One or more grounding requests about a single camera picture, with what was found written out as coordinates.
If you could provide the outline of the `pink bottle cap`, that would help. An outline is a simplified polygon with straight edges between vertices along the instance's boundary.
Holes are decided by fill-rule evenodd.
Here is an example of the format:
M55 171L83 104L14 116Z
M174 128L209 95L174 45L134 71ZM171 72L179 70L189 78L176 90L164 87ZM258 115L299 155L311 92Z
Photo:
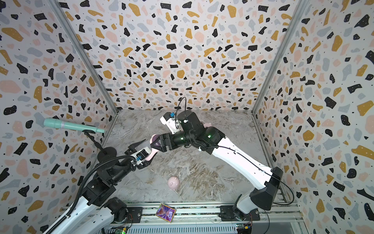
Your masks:
M176 176L171 176L169 179L168 179L168 187L171 189L171 190L177 190L178 187L179 187L179 184L180 184L180 180L178 177Z

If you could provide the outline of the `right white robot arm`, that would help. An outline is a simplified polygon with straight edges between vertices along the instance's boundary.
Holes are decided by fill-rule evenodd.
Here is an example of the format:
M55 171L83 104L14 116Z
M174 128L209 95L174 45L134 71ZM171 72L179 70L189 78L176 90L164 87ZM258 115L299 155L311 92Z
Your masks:
M169 132L151 138L150 147L154 151L166 152L182 146L193 146L223 160L254 187L248 194L239 197L234 211L246 215L257 208L271 210L280 188L282 169L270 168L256 161L222 131L203 124L193 111L187 110L180 114L167 112L160 120L169 128Z

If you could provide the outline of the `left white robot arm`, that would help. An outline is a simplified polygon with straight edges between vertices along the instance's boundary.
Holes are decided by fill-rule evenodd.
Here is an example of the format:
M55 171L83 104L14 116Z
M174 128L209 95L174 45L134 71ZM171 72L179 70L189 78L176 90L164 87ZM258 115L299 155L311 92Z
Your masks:
M83 179L73 204L46 230L47 234L104 233L111 223L120 229L140 223L142 207L128 207L113 194L126 175L147 163L145 158L152 153L150 142L130 145L123 156L118 156L113 147L99 149L98 164Z

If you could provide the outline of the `black microphone stand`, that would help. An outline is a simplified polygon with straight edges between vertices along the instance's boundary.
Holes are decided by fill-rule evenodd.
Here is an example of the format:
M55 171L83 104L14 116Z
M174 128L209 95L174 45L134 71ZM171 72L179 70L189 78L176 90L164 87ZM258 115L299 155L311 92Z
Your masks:
M99 150L97 160L99 163L107 161L117 156L117 150L114 147L103 148L102 145L94 139L91 134L95 134L93 130L83 130L83 133L94 143L94 146Z

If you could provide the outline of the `colourful holographic card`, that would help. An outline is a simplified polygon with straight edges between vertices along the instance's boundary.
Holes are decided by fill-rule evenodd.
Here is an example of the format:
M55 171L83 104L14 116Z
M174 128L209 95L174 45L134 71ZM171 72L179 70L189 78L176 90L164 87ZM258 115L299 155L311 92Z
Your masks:
M167 205L161 204L156 211L156 216L162 220L171 223L176 214L176 209Z

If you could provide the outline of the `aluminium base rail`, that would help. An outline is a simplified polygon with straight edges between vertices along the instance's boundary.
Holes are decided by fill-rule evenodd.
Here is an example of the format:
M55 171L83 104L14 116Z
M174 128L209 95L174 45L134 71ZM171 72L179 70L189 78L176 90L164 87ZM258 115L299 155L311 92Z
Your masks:
M254 210L243 221L222 216L231 207L224 202L172 202L171 222L156 215L160 203L129 203L123 221L116 222L109 208L76 210L54 234L306 234L308 230L296 205Z

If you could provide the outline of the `left corner aluminium post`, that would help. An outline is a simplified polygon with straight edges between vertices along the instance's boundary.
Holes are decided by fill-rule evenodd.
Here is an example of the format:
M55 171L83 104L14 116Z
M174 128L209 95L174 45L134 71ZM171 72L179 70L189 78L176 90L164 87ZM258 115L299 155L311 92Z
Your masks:
M96 85L98 86L98 89L104 96L104 99L108 105L108 107L115 113L115 115L118 114L118 109L115 107L114 102L112 98L110 97L108 91L106 90L103 82L101 81L98 73L96 72L92 62L90 61L87 53L85 52L82 44L80 43L73 27L68 22L67 17L65 16L65 13L63 12L62 8L60 7L59 1L47 1L48 5L50 6L50 9L55 14L57 20L59 21L62 29L65 31L66 35L70 39L72 45L74 46L76 52L80 56L83 64L88 69L88 71L91 73L93 80L95 81Z

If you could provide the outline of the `corner aluminium post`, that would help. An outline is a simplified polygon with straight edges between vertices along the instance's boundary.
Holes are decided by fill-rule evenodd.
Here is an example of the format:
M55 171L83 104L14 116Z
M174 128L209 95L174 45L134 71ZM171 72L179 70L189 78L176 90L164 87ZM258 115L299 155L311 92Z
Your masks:
M289 43L291 42L293 35L297 29L297 26L303 17L303 14L307 8L307 6L310 4L310 1L308 0L301 0L298 2L297 7L295 9L294 15L290 21L289 27L284 35L284 38L277 50L277 53L274 57L273 63L271 64L271 67L269 69L269 72L265 78L265 81L263 82L262 88L259 92L259 95L257 97L257 100L254 104L254 107L251 111L252 115L256 115L257 111L260 109L260 105L262 103L263 98L265 97L267 86L270 84L272 77L275 75L278 65L282 61L283 55L286 52Z
M104 99L108 105L108 107L115 113L115 115L118 114L118 109L115 107L114 102L112 98L110 97L108 91L106 90L103 82L101 81L98 73L96 72L92 62L90 61L87 53L85 52L82 44L80 43L73 27L68 22L67 17L65 16L65 13L63 12L62 8L60 7L59 1L47 1L48 5L50 6L50 9L55 14L57 20L59 21L62 29L65 31L66 35L70 39L72 45L74 46L76 52L80 56L83 64L88 69L88 71L91 73L93 80L95 81L96 85L98 86L98 89L104 96Z

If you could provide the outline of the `right corner aluminium post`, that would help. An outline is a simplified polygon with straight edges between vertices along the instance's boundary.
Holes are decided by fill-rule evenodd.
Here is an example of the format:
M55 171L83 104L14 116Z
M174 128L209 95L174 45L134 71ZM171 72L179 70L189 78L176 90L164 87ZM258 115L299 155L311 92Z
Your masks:
M295 9L294 15L290 21L289 27L284 35L284 38L277 50L277 53L274 57L273 63L271 64L271 67L269 69L269 72L265 78L265 81L263 82L262 88L259 92L259 95L257 97L257 100L254 104L254 107L251 111L252 115L256 115L257 111L260 109L260 105L262 103L263 98L265 97L267 86L270 84L272 77L275 75L278 65L282 61L283 55L286 52L289 43L291 42L293 35L297 29L297 26L303 17L303 14L307 8L307 6L310 4L310 1L308 0L301 0L298 2L297 7Z

